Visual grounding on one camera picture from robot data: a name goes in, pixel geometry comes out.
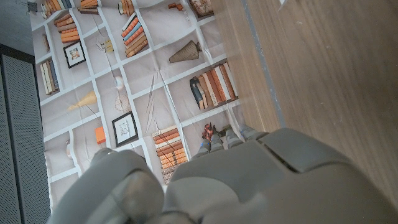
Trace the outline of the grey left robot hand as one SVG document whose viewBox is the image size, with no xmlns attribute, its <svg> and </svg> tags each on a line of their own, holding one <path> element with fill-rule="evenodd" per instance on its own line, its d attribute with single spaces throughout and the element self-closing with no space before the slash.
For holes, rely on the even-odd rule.
<svg viewBox="0 0 398 224">
<path fill-rule="evenodd" d="M 396 223 L 397 209 L 343 154 L 296 130 L 243 126 L 204 141 L 163 188 L 130 150 L 98 151 L 50 223 Z"/>
</svg>

